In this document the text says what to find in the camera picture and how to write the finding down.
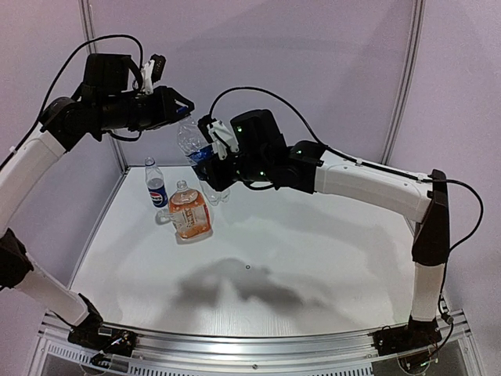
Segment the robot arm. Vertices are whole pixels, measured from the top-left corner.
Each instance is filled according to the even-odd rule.
[[[374,333],[381,355],[439,342],[436,312],[445,263],[449,257],[449,203],[445,174],[412,174],[388,166],[337,156],[321,143],[287,146],[269,110],[252,110],[231,120],[203,117],[199,129],[213,145],[213,155],[195,171],[216,190],[241,181],[260,190],[289,187],[306,193],[350,197],[400,213],[417,223],[412,255],[416,265],[413,306],[406,327]]]
[[[87,133],[100,141],[109,130],[142,132],[175,123],[193,111],[193,103],[173,88],[153,89],[165,58],[153,55],[142,71],[132,64],[126,55],[89,55],[77,92],[49,105],[37,128],[0,171],[0,286],[22,291],[52,310],[72,328],[71,342],[102,349],[112,338],[114,348],[107,352],[121,355],[130,354],[135,334],[113,329],[111,336],[101,335],[103,319],[92,303],[37,265],[8,225],[43,174]],[[140,89],[125,92],[129,70]]]

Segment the black cable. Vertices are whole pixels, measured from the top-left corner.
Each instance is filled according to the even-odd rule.
[[[269,184],[268,186],[252,186],[252,183],[242,182],[248,189],[250,190],[270,190],[273,188],[273,184]]]
[[[456,249],[457,247],[459,247],[462,243],[464,243],[465,241],[467,241],[468,239],[470,239],[478,230],[478,227],[480,227],[480,224],[482,222],[482,219],[484,218],[484,201],[482,200],[482,198],[480,197],[480,194],[478,194],[478,192],[470,185],[464,183],[464,182],[461,182],[459,180],[454,180],[454,179],[424,179],[423,180],[423,183],[447,183],[447,184],[456,184],[458,186],[462,186],[466,189],[468,189],[474,196],[475,198],[477,198],[477,201],[478,201],[478,204],[480,206],[480,212],[478,213],[478,219],[477,219],[477,223],[475,223],[475,226],[474,228],[463,238],[461,238],[460,240],[458,240],[450,249],[449,249],[449,254],[454,250]],[[445,263],[445,268],[444,268],[444,276],[442,278],[442,285],[440,287],[440,295],[443,293],[444,291],[444,286],[445,286],[445,275],[447,274],[447,265],[448,263],[446,262]]]
[[[436,355],[444,346],[445,344],[449,341],[449,339],[451,338],[451,335],[452,333],[454,332],[454,323],[452,322],[450,324],[450,329],[449,329],[449,333],[447,334],[447,337],[445,337],[445,340],[440,344],[439,347],[437,347],[429,356],[429,359],[431,360],[431,358]]]
[[[285,100],[281,96],[275,94],[274,92],[270,92],[269,90],[266,90],[266,89],[258,88],[258,87],[255,87],[255,86],[236,86],[236,87],[233,87],[233,88],[230,88],[230,89],[226,89],[224,92],[222,92],[221,94],[219,94],[216,97],[216,99],[214,99],[214,102],[211,105],[211,109],[209,110],[209,116],[212,118],[212,113],[214,112],[214,108],[215,108],[217,102],[219,102],[219,100],[223,96],[225,96],[229,92],[236,92],[236,91],[239,91],[239,90],[248,90],[248,91],[254,91],[254,92],[263,92],[264,94],[268,94],[269,96],[272,96],[273,98],[279,100],[280,102],[282,102],[283,104],[285,104],[286,106],[288,106],[301,119],[301,121],[305,125],[305,127],[308,130],[308,132],[310,133],[310,135],[312,135],[312,138],[318,144],[324,146],[326,148],[326,150],[328,150],[329,152],[331,152],[334,155],[337,155],[338,157],[341,157],[341,158],[343,158],[343,159],[345,159],[347,161],[350,161],[352,163],[357,163],[357,159],[356,158],[354,158],[354,157],[352,157],[350,155],[347,155],[347,154],[345,154],[345,153],[343,153],[343,152],[341,152],[339,150],[333,149],[329,145],[325,144],[315,134],[315,132],[313,131],[311,125],[308,123],[308,121],[305,119],[305,117],[296,109],[296,107],[294,107],[292,104],[290,104],[287,100]],[[388,173],[391,173],[391,174],[394,174],[394,175],[398,175],[398,176],[401,176],[401,177],[404,177],[404,178],[407,178],[407,179],[411,179],[411,180],[415,180],[415,181],[418,180],[418,178],[416,176],[414,176],[414,175],[410,175],[410,174],[407,174],[407,173],[401,172],[401,171],[395,171],[392,168],[384,167],[384,166],[381,166],[381,165],[378,165],[378,164],[373,164],[373,163],[369,163],[369,162],[366,162],[366,161],[362,161],[362,163],[360,165],[366,166],[366,167],[370,167],[370,168],[374,168],[374,169],[382,171],[382,172],[388,172]]]
[[[132,41],[134,41],[138,45],[138,47],[139,47],[139,66],[142,67],[142,59],[143,59],[144,53],[143,53],[143,50],[142,50],[141,42],[137,38],[135,38],[135,37],[133,37],[131,35],[128,35],[128,34],[103,35],[102,37],[91,39],[91,40],[86,41],[86,42],[82,43],[81,45],[79,45],[70,54],[70,56],[67,58],[67,60],[64,62],[64,64],[61,67],[61,69],[59,69],[59,72],[57,72],[57,75],[54,77],[54,80],[52,81],[52,83],[49,86],[49,90],[45,94],[45,98],[44,98],[44,100],[43,100],[43,102],[41,104],[40,111],[38,112],[37,118],[35,119],[33,125],[31,126],[30,130],[24,135],[24,137],[21,139],[21,141],[17,144],[17,146],[15,148],[15,151],[11,152],[9,154],[9,156],[2,162],[2,165],[0,165],[0,171],[5,167],[5,165],[7,165],[7,163],[9,163],[9,161],[13,158],[13,156],[15,155],[15,153],[21,148],[21,146],[26,142],[26,140],[28,139],[28,137],[30,137],[31,133],[33,133],[33,131],[36,129],[37,124],[38,124],[38,120],[40,119],[41,114],[45,110],[45,106],[47,105],[47,102],[49,101],[49,97],[50,97],[50,94],[52,93],[52,90],[54,89],[54,86],[56,85],[57,81],[59,80],[59,77],[61,77],[61,74],[63,74],[64,70],[67,68],[67,66],[70,63],[70,61],[75,57],[75,55],[81,49],[83,49],[87,45],[90,45],[91,43],[102,41],[102,40],[105,40],[105,39],[115,39],[115,38],[131,39]]]
[[[110,135],[110,137],[112,139],[117,139],[118,141],[125,141],[126,143],[134,143],[134,142],[138,141],[142,136],[142,131],[139,131],[139,134],[137,135],[137,137],[123,137],[123,136],[116,135],[115,133],[113,133],[111,131],[108,131],[107,133]]]
[[[443,289],[443,286],[445,284],[445,275],[446,274],[447,274],[447,262],[444,265],[444,275],[442,276],[442,288],[441,288],[440,296],[438,298],[438,311],[440,312],[440,316],[442,316],[442,317],[444,317],[445,312],[442,308],[442,304],[440,304],[440,303],[442,302],[442,299],[444,298],[444,296],[442,295],[442,289]]]

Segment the aluminum frame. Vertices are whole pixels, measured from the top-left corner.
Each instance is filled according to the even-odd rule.
[[[94,226],[92,227],[91,233],[88,235],[88,238],[85,242],[84,249],[82,250],[80,257],[78,258],[77,263],[75,264],[75,267],[73,269],[73,272],[71,274],[70,281],[67,284],[67,287],[71,289],[71,286],[73,285],[73,282],[75,280],[75,277],[77,276],[78,270],[80,270],[81,264],[83,263],[85,256],[87,255],[88,249],[91,247],[92,242],[94,241],[94,237],[96,237],[96,234],[101,227],[101,223],[103,223],[103,220],[106,217],[106,214],[108,210],[110,210],[110,206],[115,200],[115,197],[118,194],[118,191],[122,187],[122,184],[124,184],[125,179],[127,178],[127,175],[130,171],[130,168],[127,168],[125,172],[120,175],[120,178],[117,180],[115,183],[113,189],[111,190],[110,195],[106,199],[106,202],[104,203],[103,209],[101,209],[101,212],[99,213],[96,223],[94,223]]]
[[[469,375],[484,374],[467,318],[463,311],[455,319],[450,342],[458,341]],[[118,374],[279,374],[344,375],[372,374],[371,364],[394,359],[397,355],[378,356],[370,334],[377,329],[340,334],[303,337],[227,338],[149,331],[135,327],[107,324],[138,333],[138,344],[131,358],[112,356],[110,371]],[[439,320],[442,336],[449,326]],[[74,363],[89,365],[95,352],[67,342],[69,327],[47,313],[38,332],[38,347],[30,365],[30,376],[39,376],[47,353]]]

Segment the orange liquid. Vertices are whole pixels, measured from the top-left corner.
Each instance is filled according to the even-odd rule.
[[[169,200],[169,212],[173,214],[173,223],[183,239],[189,239],[211,230],[209,211],[204,197],[198,192],[196,199],[189,203],[176,204],[175,193]]]

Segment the water bottle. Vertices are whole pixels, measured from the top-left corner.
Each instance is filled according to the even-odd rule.
[[[151,201],[157,208],[157,219],[160,223],[168,222],[171,218],[168,209],[168,196],[165,191],[164,174],[155,164],[152,157],[144,160],[146,172],[146,186],[150,192]]]
[[[212,146],[204,138],[196,126],[195,121],[190,116],[179,122],[178,145],[186,155],[186,159],[191,166],[196,166],[198,161],[212,156]],[[211,205],[216,206],[220,201],[228,202],[230,193],[229,188],[222,192],[218,192],[206,181],[199,180],[199,182],[202,192],[204,192],[207,201],[209,201]]]

